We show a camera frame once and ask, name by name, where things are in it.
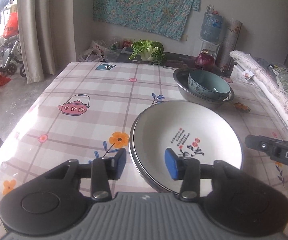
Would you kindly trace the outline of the wheelchair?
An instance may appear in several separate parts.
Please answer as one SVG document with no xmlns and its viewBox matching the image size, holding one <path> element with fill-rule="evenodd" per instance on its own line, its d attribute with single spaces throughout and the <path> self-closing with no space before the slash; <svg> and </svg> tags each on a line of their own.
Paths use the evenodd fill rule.
<svg viewBox="0 0 288 240">
<path fill-rule="evenodd" d="M 14 75 L 17 72 L 17 66 L 20 66 L 19 74 L 26 78 L 19 35 L 6 38 L 4 43 L 0 45 L 0 58 L 2 60 L 1 74 Z"/>
</svg>

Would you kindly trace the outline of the red cabbage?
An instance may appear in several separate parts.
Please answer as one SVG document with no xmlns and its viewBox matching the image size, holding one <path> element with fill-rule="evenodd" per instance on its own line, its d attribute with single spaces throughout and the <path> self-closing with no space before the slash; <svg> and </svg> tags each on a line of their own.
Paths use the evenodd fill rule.
<svg viewBox="0 0 288 240">
<path fill-rule="evenodd" d="M 195 59 L 194 65 L 198 69 L 202 69 L 208 72 L 211 72 L 215 60 L 211 55 L 208 55 L 205 51 L 202 51 Z"/>
</svg>

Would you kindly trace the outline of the rolled patterned mat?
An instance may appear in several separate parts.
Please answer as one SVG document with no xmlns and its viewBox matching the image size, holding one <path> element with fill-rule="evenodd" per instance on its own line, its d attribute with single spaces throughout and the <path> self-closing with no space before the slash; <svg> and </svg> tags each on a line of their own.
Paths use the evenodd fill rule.
<svg viewBox="0 0 288 240">
<path fill-rule="evenodd" d="M 222 72 L 227 72 L 230 67 L 231 57 L 230 52 L 235 50 L 237 39 L 239 38 L 242 22 L 234 18 L 227 23 L 227 28 L 222 42 L 221 51 L 217 66 Z"/>
</svg>

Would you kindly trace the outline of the teal floral wall cloth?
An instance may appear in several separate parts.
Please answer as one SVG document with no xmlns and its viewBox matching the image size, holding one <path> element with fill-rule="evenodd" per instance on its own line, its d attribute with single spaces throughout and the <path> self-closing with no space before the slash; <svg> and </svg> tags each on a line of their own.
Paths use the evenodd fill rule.
<svg viewBox="0 0 288 240">
<path fill-rule="evenodd" d="M 179 41 L 200 0 L 94 0 L 94 20 Z"/>
</svg>

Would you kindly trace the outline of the blue water jug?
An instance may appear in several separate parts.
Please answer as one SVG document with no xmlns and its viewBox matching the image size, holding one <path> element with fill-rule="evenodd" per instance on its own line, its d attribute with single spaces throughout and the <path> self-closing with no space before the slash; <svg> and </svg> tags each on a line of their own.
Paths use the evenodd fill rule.
<svg viewBox="0 0 288 240">
<path fill-rule="evenodd" d="M 222 27 L 223 17 L 218 12 L 207 11 L 204 13 L 200 38 L 213 44 L 220 44 Z"/>
</svg>

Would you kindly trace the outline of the white water dispenser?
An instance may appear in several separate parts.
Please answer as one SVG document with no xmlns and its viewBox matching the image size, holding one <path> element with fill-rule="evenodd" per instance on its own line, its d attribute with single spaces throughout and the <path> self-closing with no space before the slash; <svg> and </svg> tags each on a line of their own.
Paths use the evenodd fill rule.
<svg viewBox="0 0 288 240">
<path fill-rule="evenodd" d="M 212 56 L 214 61 L 216 61 L 217 56 L 219 54 L 220 45 L 208 42 L 203 39 L 200 39 L 200 40 L 201 40 L 200 52 L 204 52 L 207 55 Z"/>
</svg>

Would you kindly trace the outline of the white ceramic plate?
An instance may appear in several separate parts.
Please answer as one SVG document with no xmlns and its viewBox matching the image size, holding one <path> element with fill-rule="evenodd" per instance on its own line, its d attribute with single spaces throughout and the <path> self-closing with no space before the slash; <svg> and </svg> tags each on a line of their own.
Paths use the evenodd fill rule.
<svg viewBox="0 0 288 240">
<path fill-rule="evenodd" d="M 148 107 L 135 128 L 135 149 L 146 171 L 161 185 L 179 193 L 181 181 L 169 175 L 164 153 L 211 165 L 223 160 L 242 167 L 242 148 L 233 128 L 214 111 L 188 101 L 165 101 Z"/>
</svg>

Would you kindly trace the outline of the white lace bed cover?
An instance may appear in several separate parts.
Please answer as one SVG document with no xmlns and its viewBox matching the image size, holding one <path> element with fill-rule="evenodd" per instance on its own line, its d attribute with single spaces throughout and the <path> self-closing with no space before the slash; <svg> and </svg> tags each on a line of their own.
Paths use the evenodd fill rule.
<svg viewBox="0 0 288 240">
<path fill-rule="evenodd" d="M 282 84 L 274 74 L 269 74 L 251 55 L 242 51 L 233 50 L 230 57 L 243 69 L 254 74 L 252 81 L 264 92 L 273 105 L 285 126 L 288 128 L 288 93 L 283 90 Z"/>
</svg>

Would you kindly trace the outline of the red drink carton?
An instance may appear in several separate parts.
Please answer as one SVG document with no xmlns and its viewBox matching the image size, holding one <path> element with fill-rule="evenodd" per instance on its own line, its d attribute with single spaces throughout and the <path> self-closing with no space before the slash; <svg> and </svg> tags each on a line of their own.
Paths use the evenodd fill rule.
<svg viewBox="0 0 288 240">
<path fill-rule="evenodd" d="M 133 44 L 134 40 L 124 39 L 122 42 L 122 48 L 130 48 Z"/>
</svg>

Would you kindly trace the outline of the beige curtain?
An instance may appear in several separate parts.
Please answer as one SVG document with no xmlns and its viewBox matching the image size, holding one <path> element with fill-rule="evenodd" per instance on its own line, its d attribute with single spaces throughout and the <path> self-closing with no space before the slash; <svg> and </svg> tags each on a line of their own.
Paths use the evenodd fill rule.
<svg viewBox="0 0 288 240">
<path fill-rule="evenodd" d="M 73 0 L 18 0 L 17 11 L 28 83 L 76 60 Z"/>
</svg>

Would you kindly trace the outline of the plaid teapot tablecloth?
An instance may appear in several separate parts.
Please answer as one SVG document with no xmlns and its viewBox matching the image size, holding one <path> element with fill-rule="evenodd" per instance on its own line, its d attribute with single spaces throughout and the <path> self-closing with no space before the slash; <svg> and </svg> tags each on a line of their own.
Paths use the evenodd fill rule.
<svg viewBox="0 0 288 240">
<path fill-rule="evenodd" d="M 103 142 L 109 150 L 111 142 L 117 142 L 117 135 L 122 135 L 125 144 L 125 134 L 130 135 L 136 117 L 155 98 L 183 100 L 172 68 L 115 63 L 111 70 L 99 70 L 98 65 L 70 63 L 17 123 L 0 149 L 0 201 L 15 187 L 68 159 L 87 163 L 95 158 L 95 151 L 102 156 Z M 217 113 L 243 143 L 243 169 L 288 197 L 288 167 L 244 145 L 249 134 L 288 141 L 287 127 L 258 86 L 245 81 L 229 82 L 235 98 L 219 107 Z M 77 94 L 89 96 L 88 110 L 80 116 L 62 114 L 58 106 Z M 155 191 L 137 172 L 129 155 L 122 178 L 110 185 L 113 194 Z M 3 235 L 0 220 L 0 238 Z"/>
</svg>

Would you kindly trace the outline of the green ceramic bowl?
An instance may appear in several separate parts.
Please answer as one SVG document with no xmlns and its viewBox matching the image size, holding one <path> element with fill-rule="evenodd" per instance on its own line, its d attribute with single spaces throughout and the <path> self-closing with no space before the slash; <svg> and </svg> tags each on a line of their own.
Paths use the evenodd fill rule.
<svg viewBox="0 0 288 240">
<path fill-rule="evenodd" d="M 196 95 L 216 101 L 223 101 L 231 92 L 228 83 L 220 76 L 201 69 L 190 71 L 188 89 Z"/>
</svg>

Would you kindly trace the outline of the large steel bowl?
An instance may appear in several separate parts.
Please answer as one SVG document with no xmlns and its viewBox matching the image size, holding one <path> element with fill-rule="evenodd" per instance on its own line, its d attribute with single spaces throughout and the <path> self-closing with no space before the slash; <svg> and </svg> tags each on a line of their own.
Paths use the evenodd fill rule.
<svg viewBox="0 0 288 240">
<path fill-rule="evenodd" d="M 180 68 L 174 71 L 173 79 L 185 100 L 209 109 L 217 109 L 235 97 L 227 81 L 205 70 Z"/>
</svg>

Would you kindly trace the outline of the white plastic bag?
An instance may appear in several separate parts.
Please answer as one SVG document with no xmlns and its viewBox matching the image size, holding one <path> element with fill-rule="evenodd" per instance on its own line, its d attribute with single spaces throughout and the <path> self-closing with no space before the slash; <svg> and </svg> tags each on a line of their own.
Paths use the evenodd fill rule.
<svg viewBox="0 0 288 240">
<path fill-rule="evenodd" d="M 79 62 L 103 62 L 104 53 L 108 50 L 107 45 L 103 40 L 92 40 L 90 48 L 81 52 Z"/>
</svg>

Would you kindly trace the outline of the green leafy cabbage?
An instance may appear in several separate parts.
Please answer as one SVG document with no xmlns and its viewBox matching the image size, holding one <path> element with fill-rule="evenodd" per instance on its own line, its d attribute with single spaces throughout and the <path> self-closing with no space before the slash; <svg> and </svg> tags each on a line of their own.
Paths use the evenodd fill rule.
<svg viewBox="0 0 288 240">
<path fill-rule="evenodd" d="M 139 55 L 144 62 L 162 64 L 166 61 L 164 46 L 162 43 L 151 40 L 138 40 L 131 45 L 132 54 L 129 60 L 133 60 Z"/>
</svg>

